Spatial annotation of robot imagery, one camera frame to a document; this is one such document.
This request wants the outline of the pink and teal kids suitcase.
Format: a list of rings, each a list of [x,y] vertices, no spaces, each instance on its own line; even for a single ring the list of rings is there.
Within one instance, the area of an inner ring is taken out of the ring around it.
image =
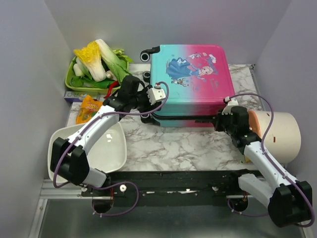
[[[169,88],[165,105],[141,122],[161,127],[212,127],[195,123],[199,116],[217,115],[224,98],[234,95],[225,51],[218,45],[160,45],[140,53],[150,61],[143,73],[146,82],[164,81]]]

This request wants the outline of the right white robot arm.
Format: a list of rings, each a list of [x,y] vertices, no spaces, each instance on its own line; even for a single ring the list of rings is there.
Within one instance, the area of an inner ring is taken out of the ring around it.
[[[272,156],[264,139],[250,130],[249,114],[242,106],[227,106],[217,115],[202,116],[199,122],[211,123],[215,131],[225,132],[240,153],[251,160],[265,181],[254,174],[243,174],[228,181],[233,194],[245,191],[267,208],[273,223],[310,227],[316,220],[312,187],[299,181]]]

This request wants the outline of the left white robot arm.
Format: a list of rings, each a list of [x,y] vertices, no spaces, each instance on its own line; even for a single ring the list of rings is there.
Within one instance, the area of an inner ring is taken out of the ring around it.
[[[101,136],[117,124],[131,110],[149,114],[154,107],[149,99],[149,90],[139,78],[127,76],[120,89],[104,99],[96,114],[79,130],[67,138],[58,137],[53,142],[50,170],[53,172],[53,185],[57,177],[74,185],[89,185],[99,196],[109,192],[110,184],[106,181],[106,174],[89,165],[88,154]]]

